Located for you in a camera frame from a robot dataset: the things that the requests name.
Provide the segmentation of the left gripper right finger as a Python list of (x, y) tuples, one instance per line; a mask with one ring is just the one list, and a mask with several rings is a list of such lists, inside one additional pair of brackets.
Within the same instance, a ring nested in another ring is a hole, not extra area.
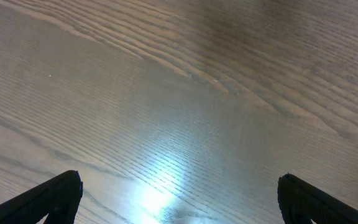
[(285, 224), (358, 224), (358, 210), (295, 175), (281, 176), (277, 193)]

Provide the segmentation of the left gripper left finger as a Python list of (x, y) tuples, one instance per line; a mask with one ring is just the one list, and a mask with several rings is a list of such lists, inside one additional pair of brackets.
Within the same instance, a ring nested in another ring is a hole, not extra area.
[(79, 173), (68, 170), (0, 204), (0, 224), (73, 224), (82, 196)]

